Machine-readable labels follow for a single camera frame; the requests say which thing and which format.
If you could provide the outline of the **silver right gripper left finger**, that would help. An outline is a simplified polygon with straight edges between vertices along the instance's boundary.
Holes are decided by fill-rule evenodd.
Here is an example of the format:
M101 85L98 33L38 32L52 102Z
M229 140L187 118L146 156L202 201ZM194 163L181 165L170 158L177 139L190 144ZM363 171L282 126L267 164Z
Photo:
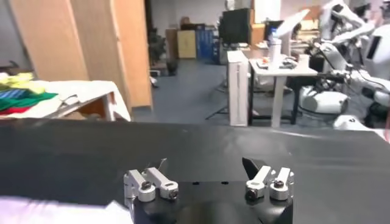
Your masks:
M124 198L137 198L141 202L151 202L159 196L166 200L175 200L179 194L179 184L164 176L157 168L147 168L144 173L129 170L123 176Z

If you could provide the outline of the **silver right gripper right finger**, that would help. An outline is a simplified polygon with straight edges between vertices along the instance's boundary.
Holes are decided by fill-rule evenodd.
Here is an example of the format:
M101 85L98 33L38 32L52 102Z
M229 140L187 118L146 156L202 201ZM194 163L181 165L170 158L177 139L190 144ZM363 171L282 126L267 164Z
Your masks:
M282 167L278 172L264 161L242 158L249 178L246 181L246 196L249 201L263 198L268 193L275 201L287 201L294 197L294 172Z

